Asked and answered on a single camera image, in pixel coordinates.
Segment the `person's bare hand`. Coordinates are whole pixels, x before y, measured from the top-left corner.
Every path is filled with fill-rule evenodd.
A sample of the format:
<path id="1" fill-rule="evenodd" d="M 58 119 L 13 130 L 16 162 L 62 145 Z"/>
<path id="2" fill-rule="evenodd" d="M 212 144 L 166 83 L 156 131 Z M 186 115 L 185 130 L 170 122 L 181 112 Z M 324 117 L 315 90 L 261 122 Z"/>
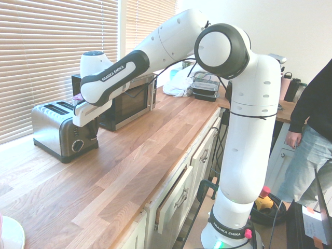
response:
<path id="1" fill-rule="evenodd" d="M 301 142 L 302 134 L 297 132 L 288 131 L 285 137 L 285 144 L 292 149 L 295 149 Z"/>

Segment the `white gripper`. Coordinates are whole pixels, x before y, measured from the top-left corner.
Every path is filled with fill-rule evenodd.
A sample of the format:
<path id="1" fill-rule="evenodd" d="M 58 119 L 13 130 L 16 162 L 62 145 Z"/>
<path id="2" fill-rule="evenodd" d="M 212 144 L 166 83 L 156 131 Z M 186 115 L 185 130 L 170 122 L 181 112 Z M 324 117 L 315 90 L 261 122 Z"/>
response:
<path id="1" fill-rule="evenodd" d="M 102 106 L 94 106 L 86 101 L 76 105 L 72 117 L 73 124 L 78 127 L 86 125 L 89 131 L 87 138 L 89 140 L 96 139 L 99 130 L 98 116 L 111 107 L 112 101 L 110 100 Z"/>

